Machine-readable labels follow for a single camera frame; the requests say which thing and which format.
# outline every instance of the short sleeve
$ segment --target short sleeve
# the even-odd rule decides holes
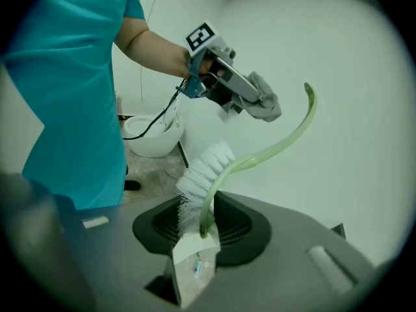
[[[143,7],[140,0],[127,0],[124,16],[129,18],[140,18],[144,20]]]

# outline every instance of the green brush handle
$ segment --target green brush handle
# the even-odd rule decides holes
[[[212,214],[209,212],[209,207],[211,202],[214,198],[215,193],[220,188],[223,180],[229,175],[234,172],[243,171],[249,168],[253,168],[259,163],[264,162],[265,160],[277,155],[278,153],[282,152],[286,148],[288,148],[292,143],[294,143],[308,128],[311,124],[313,117],[315,116],[315,112],[317,111],[317,96],[311,86],[305,83],[305,91],[307,94],[307,98],[309,100],[309,108],[304,120],[300,123],[298,128],[296,128],[292,134],[290,134],[287,138],[283,139],[282,141],[270,146],[264,150],[261,150],[253,155],[248,155],[241,157],[239,159],[235,159],[229,166],[227,166],[223,172],[215,179],[215,182],[211,186],[207,197],[205,198],[201,216],[200,216],[200,235],[202,238],[206,238],[208,234],[208,230],[211,225],[214,223],[214,218]]]

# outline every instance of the white toilet bowl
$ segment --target white toilet bowl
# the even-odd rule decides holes
[[[134,116],[124,123],[126,138],[136,137],[143,133],[155,119],[154,116]],[[182,137],[185,126],[176,115],[176,105],[172,110],[155,122],[149,131],[136,140],[128,140],[130,150],[142,157],[162,157],[168,155]]]

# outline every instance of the forearm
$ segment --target forearm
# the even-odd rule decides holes
[[[157,72],[186,78],[189,53],[147,30],[134,37],[124,52],[131,60]]]

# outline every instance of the white bristles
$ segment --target white bristles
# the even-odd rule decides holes
[[[234,160],[232,150],[221,141],[210,146],[200,158],[190,163],[176,185],[178,193],[183,197],[178,210],[180,234],[199,233],[205,197],[215,179]]]

